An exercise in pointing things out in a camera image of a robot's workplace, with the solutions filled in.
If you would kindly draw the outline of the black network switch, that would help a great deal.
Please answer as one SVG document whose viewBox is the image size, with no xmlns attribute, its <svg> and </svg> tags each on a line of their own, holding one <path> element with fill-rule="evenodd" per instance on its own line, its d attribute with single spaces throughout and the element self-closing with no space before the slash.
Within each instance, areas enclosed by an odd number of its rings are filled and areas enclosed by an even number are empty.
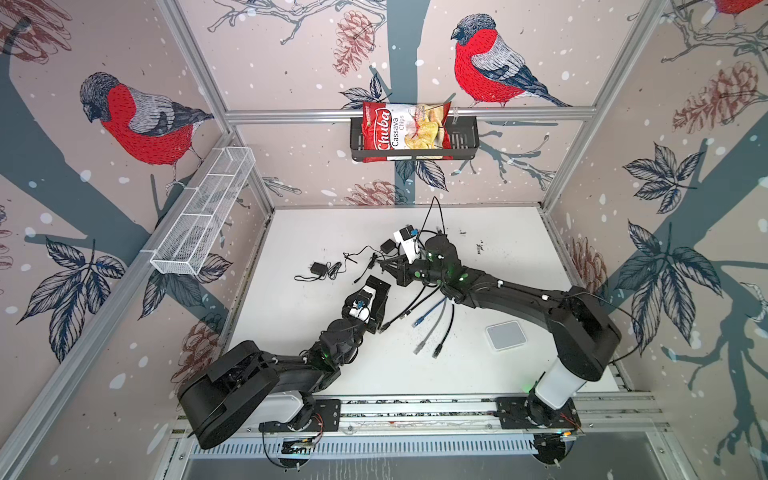
<svg viewBox="0 0 768 480">
<path fill-rule="evenodd" d="M 390 274 L 395 279 L 397 286 L 407 287 L 415 279 L 415 270 L 413 265 L 408 262 L 406 256 L 381 260 L 380 265 L 384 272 Z"/>
</svg>

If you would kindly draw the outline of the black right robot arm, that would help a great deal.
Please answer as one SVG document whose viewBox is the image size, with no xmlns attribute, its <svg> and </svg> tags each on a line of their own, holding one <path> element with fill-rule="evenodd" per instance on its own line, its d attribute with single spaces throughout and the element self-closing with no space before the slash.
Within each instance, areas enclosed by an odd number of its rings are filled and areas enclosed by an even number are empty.
<svg viewBox="0 0 768 480">
<path fill-rule="evenodd" d="M 445 234 L 424 246 L 408 247 L 407 265 L 398 275 L 434 284 L 453 303 L 508 314 L 546 330 L 557 359 L 536 381 L 526 407 L 531 417 L 561 410 L 585 384 L 599 381 L 620 345 L 622 334 L 600 305 L 600 299 L 578 286 L 544 290 L 464 265 Z"/>
</svg>

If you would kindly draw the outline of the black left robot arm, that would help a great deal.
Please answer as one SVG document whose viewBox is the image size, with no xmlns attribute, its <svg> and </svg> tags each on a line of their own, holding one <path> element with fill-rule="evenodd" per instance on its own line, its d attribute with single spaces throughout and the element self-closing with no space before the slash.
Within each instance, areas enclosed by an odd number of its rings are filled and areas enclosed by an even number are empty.
<svg viewBox="0 0 768 480">
<path fill-rule="evenodd" d="M 305 422 L 312 395 L 352 363 L 366 333 L 384 319 L 390 284 L 371 276 L 344 301 L 341 317 L 296 356 L 272 354 L 245 340 L 184 381 L 177 398 L 200 447 L 210 449 L 247 423 Z"/>
</svg>

